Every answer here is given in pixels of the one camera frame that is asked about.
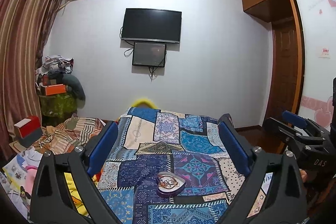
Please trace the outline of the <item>right hand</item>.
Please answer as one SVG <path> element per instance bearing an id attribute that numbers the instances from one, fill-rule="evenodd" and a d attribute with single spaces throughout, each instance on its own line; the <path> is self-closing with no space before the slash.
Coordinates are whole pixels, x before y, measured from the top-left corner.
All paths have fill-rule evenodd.
<path id="1" fill-rule="evenodd" d="M 302 181 L 306 182 L 306 180 L 307 180 L 307 172 L 305 170 L 302 170 L 302 169 L 300 169 L 299 172 L 301 174 Z"/>

